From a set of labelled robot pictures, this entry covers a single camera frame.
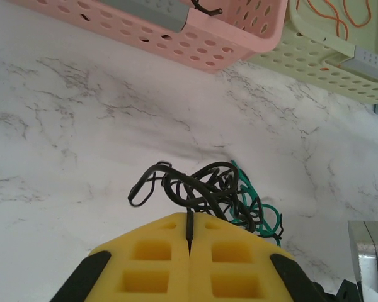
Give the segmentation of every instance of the light green plastic basket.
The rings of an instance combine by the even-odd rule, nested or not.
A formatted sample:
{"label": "light green plastic basket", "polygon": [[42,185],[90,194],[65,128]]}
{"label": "light green plastic basket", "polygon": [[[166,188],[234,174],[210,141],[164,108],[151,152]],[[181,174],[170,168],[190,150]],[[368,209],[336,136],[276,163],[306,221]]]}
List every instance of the light green plastic basket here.
{"label": "light green plastic basket", "polygon": [[[321,13],[334,15],[323,0],[311,2]],[[356,46],[378,55],[378,0],[370,0],[372,20],[363,28],[356,28],[348,21],[342,0],[332,3],[348,25],[348,41],[344,40],[342,26],[342,38],[336,36],[335,20],[318,16],[306,0],[300,1],[297,11],[297,0],[289,0],[280,43],[273,51],[249,61],[362,103],[378,104],[378,80],[341,66],[354,57]],[[348,0],[347,4],[356,23],[367,19],[364,0]]]}

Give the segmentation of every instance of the pink plastic basket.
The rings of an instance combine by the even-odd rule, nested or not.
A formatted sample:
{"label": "pink plastic basket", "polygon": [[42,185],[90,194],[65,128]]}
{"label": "pink plastic basket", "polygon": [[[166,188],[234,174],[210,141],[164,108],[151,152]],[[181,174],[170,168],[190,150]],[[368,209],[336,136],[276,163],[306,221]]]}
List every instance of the pink plastic basket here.
{"label": "pink plastic basket", "polygon": [[210,17],[191,8],[175,33],[95,0],[10,1],[210,74],[275,48],[287,6],[287,0],[200,0],[223,13]]}

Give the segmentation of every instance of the yellow sponge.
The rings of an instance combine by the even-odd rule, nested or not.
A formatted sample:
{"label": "yellow sponge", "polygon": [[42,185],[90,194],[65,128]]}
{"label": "yellow sponge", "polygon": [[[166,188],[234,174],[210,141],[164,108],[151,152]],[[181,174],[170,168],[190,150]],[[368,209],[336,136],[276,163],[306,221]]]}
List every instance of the yellow sponge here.
{"label": "yellow sponge", "polygon": [[111,254],[85,302],[287,302],[270,256],[281,248],[213,216],[195,213],[189,254],[186,213],[95,248]]}

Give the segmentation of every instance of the white marble surface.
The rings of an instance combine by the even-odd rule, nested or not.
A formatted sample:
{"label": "white marble surface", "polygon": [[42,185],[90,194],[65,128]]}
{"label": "white marble surface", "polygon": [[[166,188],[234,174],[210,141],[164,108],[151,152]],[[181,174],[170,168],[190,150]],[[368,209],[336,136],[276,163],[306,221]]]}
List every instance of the white marble surface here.
{"label": "white marble surface", "polygon": [[48,301],[95,246],[182,210],[127,194],[158,160],[235,159],[283,247],[336,291],[347,220],[378,220],[378,116],[238,63],[207,75],[0,0],[0,302]]}

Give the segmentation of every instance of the black cord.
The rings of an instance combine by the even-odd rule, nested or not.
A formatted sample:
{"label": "black cord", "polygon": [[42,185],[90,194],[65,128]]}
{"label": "black cord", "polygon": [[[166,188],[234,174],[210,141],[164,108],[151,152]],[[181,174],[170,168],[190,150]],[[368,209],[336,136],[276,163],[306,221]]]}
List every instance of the black cord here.
{"label": "black cord", "polygon": [[[232,217],[240,222],[233,223],[245,227],[251,233],[256,226],[263,223],[262,204],[259,197],[252,201],[249,207],[238,200],[238,168],[229,162],[215,162],[188,176],[172,168],[169,162],[158,162],[145,171],[136,185],[130,190],[128,200],[131,206],[139,207],[145,204],[154,192],[156,181],[161,181],[167,196],[179,206],[193,209],[195,212],[208,213],[222,220],[228,221],[226,215],[232,209]],[[143,185],[151,182],[149,194],[139,204],[133,199],[142,189]],[[281,238],[283,232],[282,216],[280,216],[281,232],[264,238]]]}
{"label": "black cord", "polygon": [[208,14],[209,16],[215,16],[217,14],[222,14],[221,8],[209,11],[208,9],[205,9],[203,6],[201,6],[199,4],[199,0],[192,0],[192,3],[197,10],[201,11],[202,13]]}

